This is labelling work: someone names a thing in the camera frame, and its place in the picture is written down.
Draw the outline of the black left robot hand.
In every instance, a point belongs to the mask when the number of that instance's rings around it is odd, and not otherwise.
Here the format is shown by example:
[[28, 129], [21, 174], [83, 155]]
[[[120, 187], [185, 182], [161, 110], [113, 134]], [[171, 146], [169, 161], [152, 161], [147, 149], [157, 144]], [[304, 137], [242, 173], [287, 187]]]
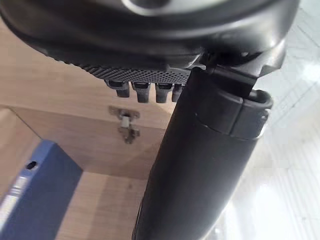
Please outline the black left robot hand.
[[176, 102], [134, 240], [199, 240], [215, 225], [263, 134], [297, 0], [3, 0], [31, 48], [104, 80], [119, 97]]

